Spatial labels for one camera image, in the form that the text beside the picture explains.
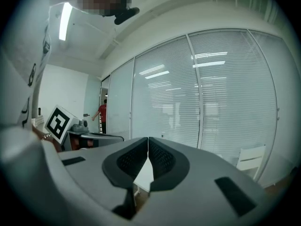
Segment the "white chair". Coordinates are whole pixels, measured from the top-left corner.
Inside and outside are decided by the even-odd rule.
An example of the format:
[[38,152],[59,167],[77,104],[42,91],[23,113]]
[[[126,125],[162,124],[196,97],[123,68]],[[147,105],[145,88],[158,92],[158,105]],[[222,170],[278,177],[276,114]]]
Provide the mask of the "white chair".
[[266,146],[263,145],[254,148],[241,149],[236,167],[255,179],[262,163],[265,148]]

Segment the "black slot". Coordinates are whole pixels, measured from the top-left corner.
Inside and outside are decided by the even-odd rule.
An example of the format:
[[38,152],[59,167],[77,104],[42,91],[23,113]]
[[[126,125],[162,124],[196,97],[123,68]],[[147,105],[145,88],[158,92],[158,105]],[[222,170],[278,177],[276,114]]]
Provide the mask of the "black slot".
[[239,217],[256,207],[256,204],[230,178],[219,178],[215,183]]
[[66,159],[66,160],[62,160],[62,163],[64,166],[69,166],[69,165],[72,165],[72,164],[75,164],[75,163],[78,163],[78,162],[81,162],[81,161],[85,161],[86,159],[79,156],[79,157],[74,157],[74,158],[70,158],[70,159]]

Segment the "red shirt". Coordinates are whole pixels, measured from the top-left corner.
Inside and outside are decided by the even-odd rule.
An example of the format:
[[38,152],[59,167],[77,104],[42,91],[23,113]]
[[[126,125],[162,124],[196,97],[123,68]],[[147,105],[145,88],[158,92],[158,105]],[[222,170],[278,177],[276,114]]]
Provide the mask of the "red shirt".
[[98,112],[101,115],[102,122],[105,122],[107,119],[107,104],[101,105],[98,109]]

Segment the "ceiling light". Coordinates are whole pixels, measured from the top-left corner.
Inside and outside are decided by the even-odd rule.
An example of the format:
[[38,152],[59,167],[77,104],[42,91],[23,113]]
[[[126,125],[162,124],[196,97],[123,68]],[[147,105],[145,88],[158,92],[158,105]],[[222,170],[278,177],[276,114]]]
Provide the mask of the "ceiling light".
[[167,70],[167,71],[164,71],[164,72],[161,72],[161,73],[153,74],[153,75],[151,75],[151,76],[147,76],[147,77],[145,77],[145,78],[146,78],[146,79],[150,79],[150,78],[154,78],[154,77],[157,77],[157,76],[160,76],[160,75],[163,75],[163,74],[167,74],[167,73],[169,73],[168,70]]
[[217,56],[217,55],[227,55],[228,52],[219,52],[219,53],[204,53],[204,54],[198,54],[196,55],[196,58],[204,58],[204,57],[211,57],[211,56]]
[[202,63],[202,64],[197,64],[193,65],[192,67],[205,67],[205,66],[211,66],[211,65],[223,65],[226,61],[216,61],[216,62],[209,62],[209,63]]
[[159,85],[159,84],[164,84],[164,83],[169,83],[170,81],[165,81],[165,82],[155,82],[155,83],[151,83],[151,84],[148,84],[149,86],[155,86],[155,85]]
[[169,86],[171,84],[167,84],[167,85],[158,85],[158,86],[149,86],[149,88],[158,88],[158,87],[162,87],[162,86]]
[[[175,88],[175,89],[181,89],[181,88]],[[174,89],[166,89],[166,91],[168,91],[168,90],[174,90]]]
[[227,77],[201,77],[201,79],[205,80],[218,80],[218,79],[226,79]]
[[164,68],[164,65],[159,65],[159,66],[153,67],[153,68],[151,68],[151,69],[142,71],[142,72],[140,72],[139,74],[140,74],[140,75],[143,75],[143,74],[150,73],[150,72],[153,72],[153,71],[162,69],[162,68]]
[[60,34],[59,34],[60,40],[64,40],[64,41],[66,40],[67,27],[68,27],[71,11],[72,11],[72,6],[68,2],[66,2],[64,4],[62,17],[61,17]]

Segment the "ceiling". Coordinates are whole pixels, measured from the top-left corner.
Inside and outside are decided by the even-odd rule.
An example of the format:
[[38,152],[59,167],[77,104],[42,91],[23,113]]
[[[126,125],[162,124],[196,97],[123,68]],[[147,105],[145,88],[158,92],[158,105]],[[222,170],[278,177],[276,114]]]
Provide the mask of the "ceiling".
[[108,89],[109,88],[109,82],[110,82],[110,78],[106,78],[105,80],[103,80],[102,88],[103,89]]
[[[140,13],[119,26],[114,24],[114,17],[104,18],[73,9],[68,24],[66,41],[61,41],[58,38],[63,9],[63,4],[59,4],[50,10],[52,53],[79,59],[83,62],[87,61],[99,66],[101,70],[106,57],[117,46],[122,46],[122,42],[127,36],[140,26],[172,9],[204,1],[231,2],[233,6],[236,5],[236,0],[132,0],[132,7],[138,7]],[[264,17],[267,10],[267,1],[237,0],[237,4],[256,10],[262,13]],[[277,22],[278,20],[274,18],[270,22]]]

